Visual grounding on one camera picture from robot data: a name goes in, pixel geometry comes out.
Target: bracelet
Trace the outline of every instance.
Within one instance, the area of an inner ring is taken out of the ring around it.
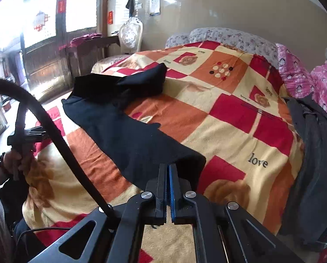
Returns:
[[[0,168],[7,177],[10,177],[10,173],[4,167],[4,155],[5,152],[3,152],[2,155],[0,156]]]

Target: orange checkered blanket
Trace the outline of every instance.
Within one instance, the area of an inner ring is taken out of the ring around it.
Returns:
[[[263,57],[204,41],[138,52],[103,74],[135,74],[162,62],[168,68],[163,94],[133,102],[126,113],[160,123],[161,131],[204,155],[198,192],[217,203],[237,201],[276,234],[303,159],[303,142],[282,99],[288,95],[278,71]],[[140,192],[65,115],[60,102],[49,114],[107,202],[124,203]],[[30,228],[73,226],[96,208],[54,144],[40,146],[37,159],[38,166],[26,176],[31,187],[23,215]],[[37,236],[50,245],[62,234]],[[139,262],[194,261],[191,226],[145,227]]]

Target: black cable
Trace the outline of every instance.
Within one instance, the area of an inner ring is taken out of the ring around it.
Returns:
[[[102,208],[106,216],[109,218],[113,217],[113,211],[109,208],[101,193],[96,189],[96,187],[84,173],[72,151],[62,137],[60,130],[56,127],[48,113],[43,109],[42,105],[25,89],[4,79],[0,79],[0,94],[12,97],[20,103],[23,103],[26,108],[30,109],[43,128],[47,131],[50,139],[55,144],[56,148],[60,152],[66,164],[70,167],[73,174],[76,176],[77,180]]]
[[[25,230],[23,231],[19,238],[17,239],[17,242],[16,242],[16,246],[15,246],[15,252],[14,252],[14,260],[13,262],[15,262],[16,260],[16,255],[17,255],[17,250],[18,250],[18,246],[19,246],[19,242],[21,240],[21,238],[27,234],[27,233],[32,233],[32,232],[35,232],[35,231],[41,231],[41,230],[70,230],[71,227],[41,227],[41,228],[34,228],[34,229],[29,229],[29,230]]]

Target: power cord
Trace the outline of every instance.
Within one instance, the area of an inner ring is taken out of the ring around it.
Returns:
[[[16,260],[16,255],[17,255],[17,250],[18,250],[17,247],[19,246],[19,242],[20,242],[21,238],[25,234],[32,233],[32,232],[35,232],[35,231],[41,231],[41,230],[70,230],[70,229],[71,229],[71,227],[42,227],[42,228],[35,228],[35,229],[25,230],[24,232],[22,232],[20,234],[19,238],[17,239],[13,262],[15,262],[15,260]]]

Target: hand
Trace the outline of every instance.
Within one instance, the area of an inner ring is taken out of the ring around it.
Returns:
[[[30,170],[31,163],[35,161],[33,153],[36,151],[36,147],[34,144],[26,144],[22,147],[22,151],[22,155],[14,149],[5,153],[3,166],[9,174],[14,173],[15,165],[18,165],[18,169],[24,173]]]

